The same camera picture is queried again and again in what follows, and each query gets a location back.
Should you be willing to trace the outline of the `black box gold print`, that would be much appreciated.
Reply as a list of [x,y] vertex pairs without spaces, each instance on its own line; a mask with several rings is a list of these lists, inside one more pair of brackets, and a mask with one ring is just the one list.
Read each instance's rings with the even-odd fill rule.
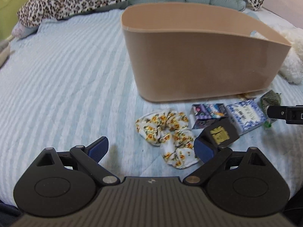
[[226,117],[204,128],[198,139],[217,148],[226,148],[239,139],[239,134],[236,127]]

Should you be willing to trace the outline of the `cartoon character small box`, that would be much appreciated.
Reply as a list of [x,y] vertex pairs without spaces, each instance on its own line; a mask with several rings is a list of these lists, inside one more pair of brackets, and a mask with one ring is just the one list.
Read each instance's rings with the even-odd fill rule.
[[224,104],[202,103],[192,105],[189,120],[191,129],[204,129],[226,117],[228,114]]

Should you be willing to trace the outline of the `green grey mesh pouch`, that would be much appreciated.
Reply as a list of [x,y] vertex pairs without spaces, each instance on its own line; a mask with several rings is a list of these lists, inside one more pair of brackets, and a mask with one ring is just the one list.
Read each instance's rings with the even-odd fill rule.
[[281,94],[276,93],[273,90],[266,92],[259,99],[259,106],[266,116],[266,121],[263,124],[265,129],[270,129],[272,127],[272,124],[276,121],[275,119],[268,117],[268,114],[267,114],[268,107],[280,106],[280,105],[281,105]]

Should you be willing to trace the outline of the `white fluffy plush toy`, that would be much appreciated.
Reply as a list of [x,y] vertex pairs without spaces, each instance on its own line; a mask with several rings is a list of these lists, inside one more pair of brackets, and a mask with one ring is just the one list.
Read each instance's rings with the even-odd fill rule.
[[235,84],[229,90],[259,91],[266,89],[275,76],[282,71],[288,81],[299,84],[302,81],[302,32],[296,28],[268,26],[257,22],[255,27],[247,28],[240,41],[245,46],[240,58],[232,57],[231,68],[223,79]]

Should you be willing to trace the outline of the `blue white patterned packet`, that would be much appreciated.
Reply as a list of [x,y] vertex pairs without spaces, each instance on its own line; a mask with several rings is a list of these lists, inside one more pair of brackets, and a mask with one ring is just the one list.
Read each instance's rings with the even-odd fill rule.
[[226,106],[231,123],[239,135],[250,132],[263,125],[266,116],[254,100],[243,100]]

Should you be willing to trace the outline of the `sunflower print scrunchie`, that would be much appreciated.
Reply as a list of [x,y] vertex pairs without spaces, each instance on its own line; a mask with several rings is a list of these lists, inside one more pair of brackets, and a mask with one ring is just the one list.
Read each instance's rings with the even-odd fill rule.
[[195,136],[184,112],[172,109],[152,112],[136,120],[137,132],[160,148],[163,160],[176,169],[186,169],[200,161],[194,151]]

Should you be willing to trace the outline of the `striped blue bed sheet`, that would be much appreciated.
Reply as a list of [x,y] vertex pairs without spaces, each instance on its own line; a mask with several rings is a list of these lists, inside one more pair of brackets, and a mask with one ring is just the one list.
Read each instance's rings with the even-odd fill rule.
[[[14,205],[13,190],[46,147],[68,151],[102,136],[109,150],[101,165],[119,178],[184,178],[202,165],[176,169],[160,148],[136,130],[136,120],[159,110],[190,113],[196,103],[238,103],[237,95],[151,102],[138,92],[124,33],[124,10],[46,20],[36,34],[11,42],[1,67],[1,200]],[[302,104],[302,88],[276,75],[253,93],[281,94],[284,106]]]

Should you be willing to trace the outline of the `tan plastic storage basket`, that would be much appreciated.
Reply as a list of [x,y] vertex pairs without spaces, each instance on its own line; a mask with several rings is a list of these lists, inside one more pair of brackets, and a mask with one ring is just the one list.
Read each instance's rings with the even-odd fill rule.
[[251,16],[196,3],[133,5],[121,26],[138,92],[151,102],[266,89],[291,48]]

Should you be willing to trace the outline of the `light teal quilted comforter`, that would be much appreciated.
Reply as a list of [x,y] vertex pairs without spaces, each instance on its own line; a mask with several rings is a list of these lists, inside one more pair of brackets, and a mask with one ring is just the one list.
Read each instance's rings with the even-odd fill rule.
[[165,2],[181,2],[181,3],[197,3],[213,6],[226,7],[237,11],[243,11],[246,8],[244,0],[127,0],[116,4],[107,5],[95,9],[95,12],[107,12],[114,9],[124,10],[125,8],[145,3],[165,3]]

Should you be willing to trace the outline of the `grey beige cushion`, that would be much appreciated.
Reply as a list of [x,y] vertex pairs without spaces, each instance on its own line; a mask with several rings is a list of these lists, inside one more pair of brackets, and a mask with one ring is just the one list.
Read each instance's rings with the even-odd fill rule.
[[0,43],[0,67],[5,63],[10,55],[10,42],[8,40],[2,40]]

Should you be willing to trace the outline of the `green plastic storage bin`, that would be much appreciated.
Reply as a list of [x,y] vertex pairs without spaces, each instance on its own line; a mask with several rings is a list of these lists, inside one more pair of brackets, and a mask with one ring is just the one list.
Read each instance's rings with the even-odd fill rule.
[[17,24],[17,12],[28,0],[1,0],[1,40],[11,35]]

